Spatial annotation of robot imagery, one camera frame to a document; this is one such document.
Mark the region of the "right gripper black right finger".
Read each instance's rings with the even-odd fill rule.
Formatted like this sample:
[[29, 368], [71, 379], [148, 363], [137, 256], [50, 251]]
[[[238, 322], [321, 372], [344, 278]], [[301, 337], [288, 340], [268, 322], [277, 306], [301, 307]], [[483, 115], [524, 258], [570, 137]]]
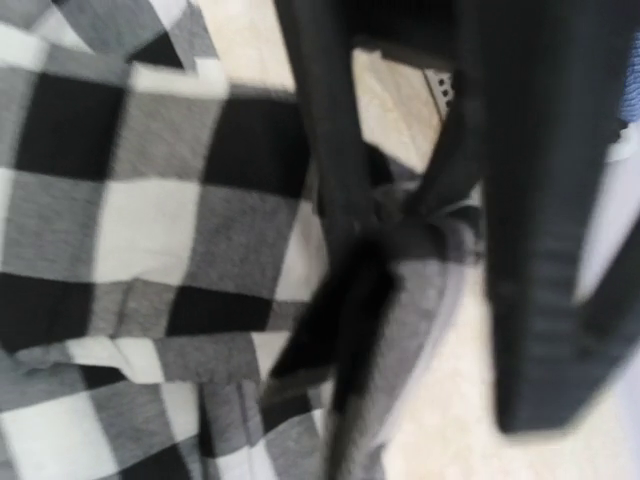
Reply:
[[495, 411], [570, 423], [639, 343], [639, 235], [574, 296], [624, 89], [635, 1], [456, 1], [459, 140], [482, 184]]

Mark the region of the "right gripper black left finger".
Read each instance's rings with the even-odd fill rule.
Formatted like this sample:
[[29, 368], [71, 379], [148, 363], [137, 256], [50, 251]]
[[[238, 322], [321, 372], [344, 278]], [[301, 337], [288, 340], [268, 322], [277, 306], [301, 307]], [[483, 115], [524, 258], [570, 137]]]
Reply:
[[398, 289], [398, 247], [376, 216], [370, 151], [357, 111], [351, 40], [339, 1], [276, 5], [318, 175], [318, 204], [329, 268], [272, 378], [304, 388], [326, 380], [319, 467], [323, 479], [380, 479], [382, 445], [365, 416], [365, 390]]

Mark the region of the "white plastic basket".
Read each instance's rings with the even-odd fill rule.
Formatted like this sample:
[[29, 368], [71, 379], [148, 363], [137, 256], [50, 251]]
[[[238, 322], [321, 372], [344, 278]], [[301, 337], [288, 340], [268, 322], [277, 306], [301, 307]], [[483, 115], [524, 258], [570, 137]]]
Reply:
[[424, 75], [436, 104], [438, 114], [441, 119], [445, 119], [454, 99], [452, 75], [434, 69], [426, 69]]

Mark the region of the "black white plaid shirt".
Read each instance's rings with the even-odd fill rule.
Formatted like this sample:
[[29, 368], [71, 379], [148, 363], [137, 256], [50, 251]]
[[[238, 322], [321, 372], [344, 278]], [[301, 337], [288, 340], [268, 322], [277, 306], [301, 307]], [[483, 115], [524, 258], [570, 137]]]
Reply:
[[381, 479], [475, 259], [467, 192], [308, 141], [194, 1], [1, 5], [1, 475]]

